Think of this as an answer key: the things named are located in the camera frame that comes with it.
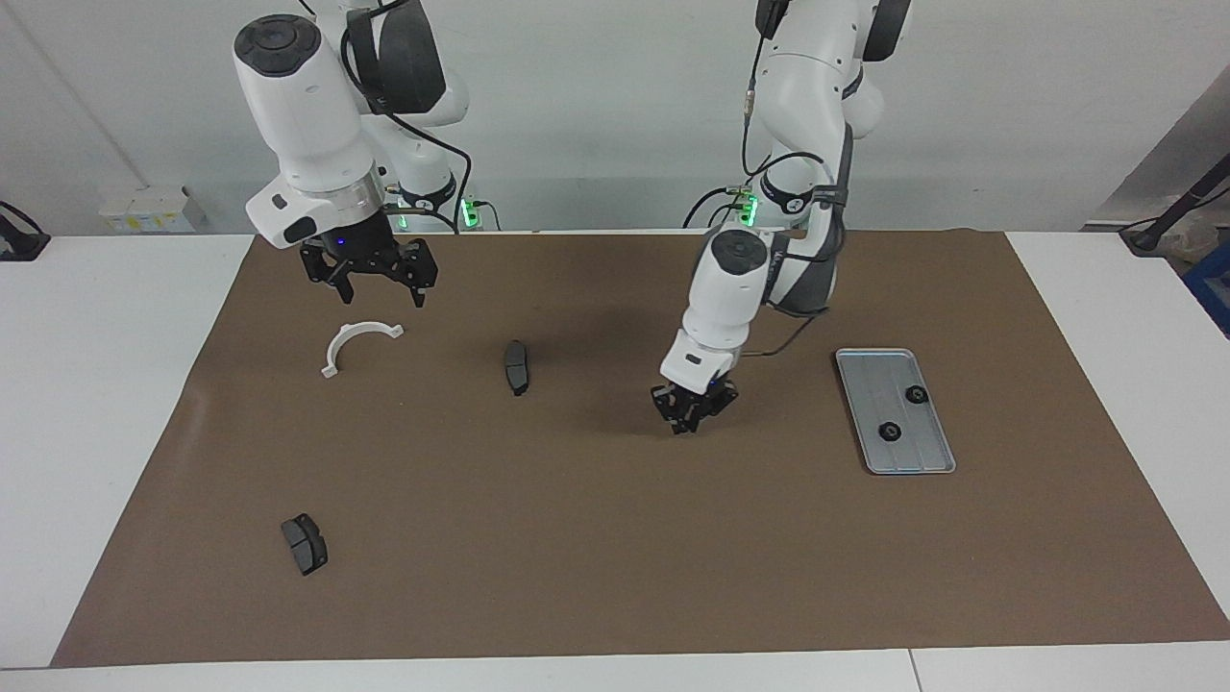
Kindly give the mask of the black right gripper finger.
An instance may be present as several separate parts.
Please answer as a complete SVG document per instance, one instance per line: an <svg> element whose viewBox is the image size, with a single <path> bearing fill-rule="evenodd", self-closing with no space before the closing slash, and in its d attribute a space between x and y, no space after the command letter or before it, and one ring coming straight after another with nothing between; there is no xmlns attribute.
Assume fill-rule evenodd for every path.
<svg viewBox="0 0 1230 692"><path fill-rule="evenodd" d="M309 280L332 288L341 297L342 304L353 302L355 289L351 284L352 264L349 261L328 263L322 246L303 245L303 265L308 272Z"/></svg>
<svg viewBox="0 0 1230 692"><path fill-rule="evenodd" d="M438 279L438 265L426 240L411 240L406 245L397 245L387 277L408 289L416 309L424 307L427 294L435 288Z"/></svg>

